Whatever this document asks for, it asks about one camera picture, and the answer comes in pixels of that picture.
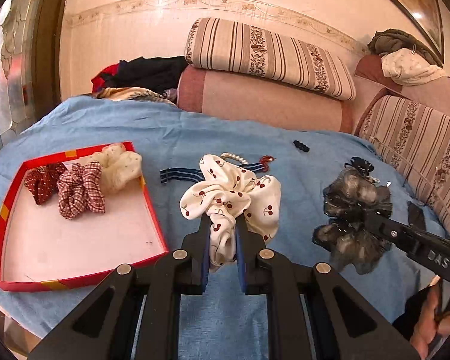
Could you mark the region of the person right hand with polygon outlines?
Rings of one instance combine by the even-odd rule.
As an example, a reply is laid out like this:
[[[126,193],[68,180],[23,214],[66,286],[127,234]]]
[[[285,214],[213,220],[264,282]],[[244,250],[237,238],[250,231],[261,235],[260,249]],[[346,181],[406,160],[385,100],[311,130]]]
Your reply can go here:
[[[432,343],[436,335],[450,335],[450,313],[445,314],[441,319],[435,316],[436,308],[439,306],[439,295],[441,293],[438,285],[429,287],[426,301],[422,305],[418,322],[410,338],[411,345],[418,352],[421,359],[428,356],[428,346]]]

